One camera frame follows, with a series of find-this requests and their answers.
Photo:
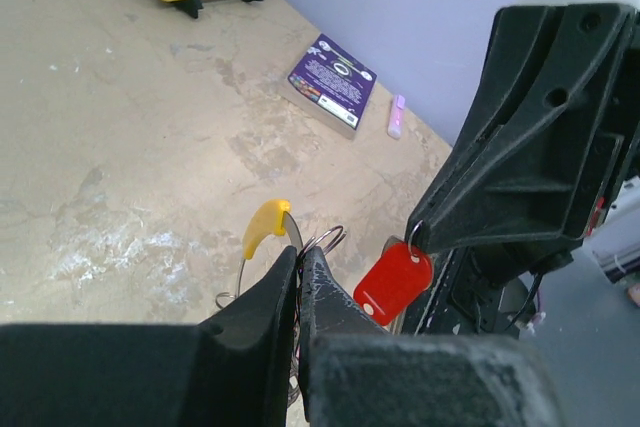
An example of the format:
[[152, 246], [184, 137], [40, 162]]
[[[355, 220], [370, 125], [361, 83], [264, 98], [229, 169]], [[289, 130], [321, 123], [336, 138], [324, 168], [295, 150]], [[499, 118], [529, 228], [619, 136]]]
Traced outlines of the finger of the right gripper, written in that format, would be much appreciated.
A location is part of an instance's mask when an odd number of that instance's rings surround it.
[[423, 252], [582, 238], [622, 180], [624, 138], [545, 135], [493, 153], [450, 156], [410, 214]]
[[590, 140], [604, 132], [624, 138], [622, 171], [635, 144], [634, 9], [617, 3], [501, 9], [450, 156], [468, 158], [485, 146], [497, 153], [545, 135]]

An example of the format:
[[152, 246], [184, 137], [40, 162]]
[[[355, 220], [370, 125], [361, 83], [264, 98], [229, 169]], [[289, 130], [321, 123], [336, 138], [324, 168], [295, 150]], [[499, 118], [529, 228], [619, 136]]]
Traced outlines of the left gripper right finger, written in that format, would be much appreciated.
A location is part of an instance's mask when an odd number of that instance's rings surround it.
[[501, 335], [393, 335], [303, 263], [299, 382], [312, 426], [562, 426], [542, 360]]

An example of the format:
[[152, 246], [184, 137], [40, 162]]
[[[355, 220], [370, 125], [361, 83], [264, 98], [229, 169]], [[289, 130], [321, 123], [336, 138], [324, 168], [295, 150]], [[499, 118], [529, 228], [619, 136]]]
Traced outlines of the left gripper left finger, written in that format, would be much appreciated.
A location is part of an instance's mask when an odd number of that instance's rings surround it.
[[5, 426], [282, 426], [297, 253], [197, 324], [8, 324]]

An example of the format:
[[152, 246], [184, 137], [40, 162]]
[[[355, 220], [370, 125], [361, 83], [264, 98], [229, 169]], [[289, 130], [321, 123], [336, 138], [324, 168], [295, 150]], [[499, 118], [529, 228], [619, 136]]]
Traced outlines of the purple booklet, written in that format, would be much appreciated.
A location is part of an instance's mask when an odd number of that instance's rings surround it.
[[285, 73], [279, 94], [352, 140], [361, 124], [377, 74], [321, 34]]

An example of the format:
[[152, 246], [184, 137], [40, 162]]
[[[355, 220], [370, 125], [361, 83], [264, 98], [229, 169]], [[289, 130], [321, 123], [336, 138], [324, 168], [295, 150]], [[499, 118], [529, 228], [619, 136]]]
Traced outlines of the pink eraser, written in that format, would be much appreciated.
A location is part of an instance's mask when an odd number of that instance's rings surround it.
[[402, 136], [404, 112], [405, 98], [402, 95], [395, 95], [391, 102], [387, 125], [387, 134], [395, 140], [399, 140]]

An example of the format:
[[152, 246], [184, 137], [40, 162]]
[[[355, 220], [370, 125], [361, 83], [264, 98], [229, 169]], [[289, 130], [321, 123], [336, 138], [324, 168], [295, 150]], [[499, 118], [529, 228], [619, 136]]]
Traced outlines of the red key tag with key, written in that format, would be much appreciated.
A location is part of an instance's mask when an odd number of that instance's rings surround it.
[[353, 292], [355, 302], [377, 324], [389, 326], [434, 280], [434, 264], [416, 243], [422, 222], [406, 240], [390, 245]]

